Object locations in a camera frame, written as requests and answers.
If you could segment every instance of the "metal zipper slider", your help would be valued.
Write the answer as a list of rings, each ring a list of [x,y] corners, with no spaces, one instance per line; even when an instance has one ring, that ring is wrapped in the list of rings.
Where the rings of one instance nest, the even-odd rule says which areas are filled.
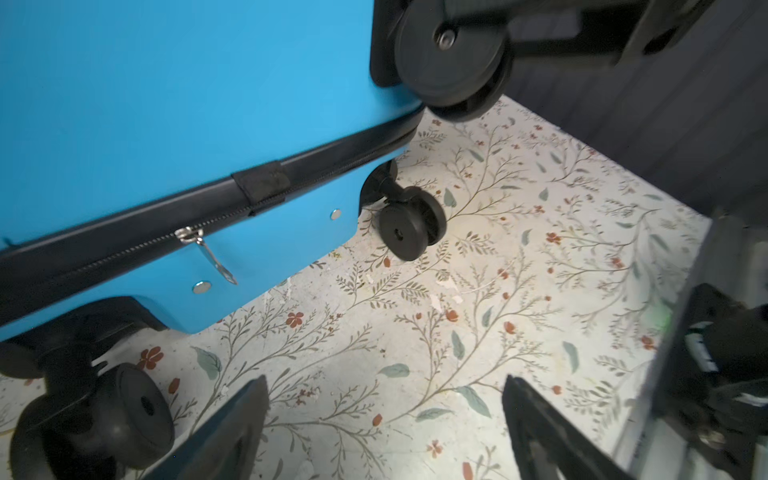
[[[203,255],[208,259],[208,261],[214,266],[214,268],[221,273],[221,276],[227,279],[227,282],[233,283],[234,285],[237,285],[237,280],[235,279],[235,276],[227,270],[224,265],[219,262],[219,260],[216,260],[216,256],[214,255],[214,252],[210,250],[208,247],[208,244],[205,243],[205,240],[203,240],[203,229],[198,228],[197,230],[192,230],[192,227],[184,227],[180,228],[179,230],[176,230],[174,232],[174,235],[177,239],[184,245],[189,245],[190,243],[196,243],[197,246],[200,248],[200,251],[203,252]]]

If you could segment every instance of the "blue suitcase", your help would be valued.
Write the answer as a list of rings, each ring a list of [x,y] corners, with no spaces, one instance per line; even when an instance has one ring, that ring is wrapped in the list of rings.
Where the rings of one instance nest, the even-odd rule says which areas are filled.
[[[422,102],[466,121],[498,100],[506,21],[537,4],[0,2],[0,372],[47,386],[19,417],[14,476],[108,478],[167,453],[151,379],[93,359],[140,328],[205,329],[346,242],[362,204],[387,197],[398,257],[436,243],[442,208],[392,159]],[[580,38],[515,52],[611,63],[647,27],[599,55]]]

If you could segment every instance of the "dark wall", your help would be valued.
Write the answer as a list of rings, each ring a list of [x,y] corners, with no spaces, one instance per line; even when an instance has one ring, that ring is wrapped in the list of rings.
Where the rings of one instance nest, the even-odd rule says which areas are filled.
[[[570,12],[510,28],[570,37],[578,23]],[[765,0],[717,0],[672,49],[611,69],[519,62],[506,93],[703,214],[768,210]]]

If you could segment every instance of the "floral floor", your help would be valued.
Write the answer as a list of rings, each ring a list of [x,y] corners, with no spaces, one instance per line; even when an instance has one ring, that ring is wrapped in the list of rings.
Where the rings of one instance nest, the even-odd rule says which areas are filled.
[[[264,374],[253,478],[519,478],[500,393],[513,374],[611,450],[710,221],[508,98],[467,124],[426,113],[399,165],[449,218],[417,261],[383,246],[375,206],[208,330],[110,354],[166,393],[177,444]],[[6,458],[42,392],[0,381]]]

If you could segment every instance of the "zipper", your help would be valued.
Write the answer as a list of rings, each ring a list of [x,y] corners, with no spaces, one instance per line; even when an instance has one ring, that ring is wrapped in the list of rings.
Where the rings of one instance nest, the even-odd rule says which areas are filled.
[[[235,276],[229,270],[227,270],[224,265],[221,264],[208,244],[205,243],[205,239],[203,238],[204,234],[205,231],[202,228],[193,229],[191,227],[180,228],[174,232],[174,236],[184,245],[195,243],[200,248],[203,256],[210,262],[211,265],[214,266],[216,271],[221,273],[221,276],[223,276],[227,282],[232,283],[233,285],[237,285],[237,279]]]
[[[407,135],[410,135],[410,133],[411,132],[406,133],[406,134],[404,134],[400,138],[406,137]],[[395,144],[395,143],[399,142],[400,138],[398,138],[397,140],[393,141],[392,144]],[[214,217],[214,218],[211,218],[209,220],[205,220],[204,222],[196,223],[196,224],[194,224],[192,226],[189,226],[189,227],[183,227],[183,228],[177,229],[177,230],[175,230],[172,233],[166,233],[165,235],[161,235],[160,237],[155,237],[152,240],[149,240],[149,241],[146,241],[146,242],[143,242],[143,243],[139,243],[138,245],[135,245],[135,246],[133,246],[131,248],[127,248],[127,249],[122,250],[120,252],[113,253],[113,254],[111,254],[111,255],[109,255],[107,257],[104,257],[102,259],[99,259],[99,260],[96,260],[94,262],[88,263],[88,264],[86,264],[84,266],[80,266],[79,268],[77,268],[75,270],[71,270],[71,271],[69,271],[67,273],[63,273],[62,275],[56,276],[56,277],[50,279],[49,281],[59,282],[59,281],[61,281],[63,279],[66,279],[66,278],[68,278],[70,276],[74,276],[74,275],[77,275],[79,273],[87,272],[87,271],[92,270],[92,269],[94,269],[94,268],[96,268],[98,266],[103,266],[106,263],[110,263],[111,261],[116,260],[116,259],[121,258],[121,257],[125,257],[128,254],[136,253],[137,251],[143,250],[144,248],[147,248],[147,247],[150,247],[150,246],[153,246],[153,245],[157,245],[160,242],[164,242],[166,240],[177,239],[181,243],[183,243],[184,245],[188,245],[189,243],[196,243],[202,250],[207,250],[207,252],[204,251],[205,257],[214,265],[214,267],[217,268],[219,273],[221,273],[224,276],[224,278],[227,279],[227,281],[237,285],[237,280],[235,280],[234,275],[232,275],[232,273],[230,273],[229,270],[224,268],[223,265],[221,265],[220,263],[218,263],[217,260],[215,260],[216,257],[214,256],[213,252],[210,251],[210,248],[205,244],[205,240],[203,239],[202,234],[200,235],[200,241],[202,242],[202,245],[201,245],[200,243],[197,242],[197,238],[195,238],[192,241],[189,241],[189,242],[185,243],[185,240],[182,240],[181,238],[179,238],[179,236],[177,235],[177,232],[181,232],[183,230],[185,233],[186,232],[196,233],[199,230],[201,233],[204,233],[204,228],[205,227],[209,227],[211,225],[214,225],[216,223],[221,222],[222,220],[226,220],[226,219],[234,217],[236,215],[241,215],[241,214],[244,214],[246,212],[250,212],[252,210],[258,209],[258,208],[260,208],[260,207],[262,207],[262,206],[264,206],[266,204],[274,202],[275,200],[277,200],[280,197],[286,197],[286,196],[288,196],[288,195],[290,195],[290,194],[292,194],[292,193],[294,193],[294,192],[296,192],[298,190],[302,190],[302,189],[304,189],[306,187],[309,187],[309,186],[312,186],[314,184],[319,184],[319,183],[321,183],[321,182],[323,182],[323,181],[325,181],[325,180],[327,180],[327,179],[329,179],[331,177],[335,177],[339,173],[343,173],[343,172],[346,172],[346,171],[349,171],[349,170],[353,170],[353,169],[355,169],[357,167],[360,167],[360,166],[362,166],[364,164],[367,164],[371,160],[374,160],[377,157],[380,157],[381,156],[380,151],[381,150],[385,150],[386,147],[388,147],[388,145],[384,146],[381,149],[376,149],[376,151],[373,151],[370,154],[364,155],[363,157],[359,158],[358,160],[353,161],[353,162],[351,162],[349,164],[346,164],[343,167],[338,167],[338,168],[335,168],[334,170],[332,170],[332,171],[330,171],[328,173],[322,174],[322,175],[320,175],[319,177],[317,177],[317,178],[315,178],[313,180],[308,180],[308,181],[305,181],[305,182],[303,182],[301,184],[293,185],[292,187],[287,188],[284,192],[281,192],[279,197],[268,197],[268,198],[265,198],[263,200],[260,200],[260,201],[256,202],[255,204],[248,205],[246,207],[240,207],[240,208],[238,208],[236,210],[232,210],[228,214],[223,214],[223,215],[220,215],[218,217]],[[219,268],[217,267],[217,263],[219,265],[221,265],[221,268],[223,268],[224,270],[227,271],[227,273],[229,273],[229,276],[231,276],[232,280],[230,280],[227,277],[226,274],[222,273],[222,271],[219,270]]]

